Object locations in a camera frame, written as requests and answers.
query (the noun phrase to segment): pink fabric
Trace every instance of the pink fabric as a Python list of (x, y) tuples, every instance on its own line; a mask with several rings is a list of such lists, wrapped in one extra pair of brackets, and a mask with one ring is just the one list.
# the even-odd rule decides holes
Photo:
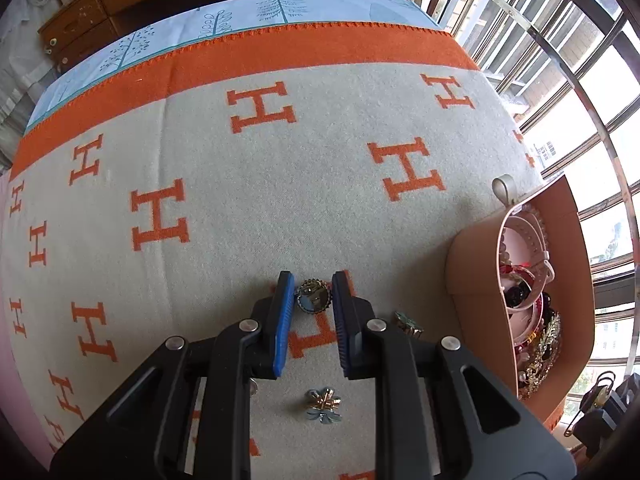
[[(9, 172), (6, 172), (0, 176), (0, 210), (8, 207), (9, 190)], [(2, 218), (4, 215), (0, 215), (0, 232)], [(2, 308), (7, 308), (9, 299), (2, 294), (2, 283), (0, 283), (0, 298), (2, 298)], [(38, 418), (33, 413), (29, 397), (24, 391), (15, 367), (14, 354), (9, 343), (10, 328), (3, 312), (0, 315), (0, 410), (36, 460), (49, 468), (53, 451)]]

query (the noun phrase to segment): orange stripe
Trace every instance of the orange stripe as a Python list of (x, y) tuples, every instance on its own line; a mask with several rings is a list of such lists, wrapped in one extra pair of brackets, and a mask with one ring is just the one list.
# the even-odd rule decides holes
[(127, 68), (63, 105), (22, 138), (11, 180), (89, 128), (189, 88), (287, 68), (375, 62), (478, 70), (446, 32), (407, 25), (298, 23), (229, 34)]

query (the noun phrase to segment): silver rivet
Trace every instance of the silver rivet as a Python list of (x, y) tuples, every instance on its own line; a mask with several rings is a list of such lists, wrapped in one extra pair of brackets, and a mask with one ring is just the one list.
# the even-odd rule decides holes
[(384, 332), (386, 330), (386, 323), (382, 319), (375, 317), (367, 321), (367, 328), (372, 332)]
[(260, 325), (255, 319), (243, 319), (238, 326), (243, 332), (255, 332)]
[(460, 350), (460, 339), (458, 339), (457, 337), (453, 337), (452, 335), (444, 336), (440, 344), (447, 350)]
[(164, 342), (164, 346), (166, 346), (169, 350), (179, 350), (184, 346), (184, 339), (179, 335), (172, 335)]

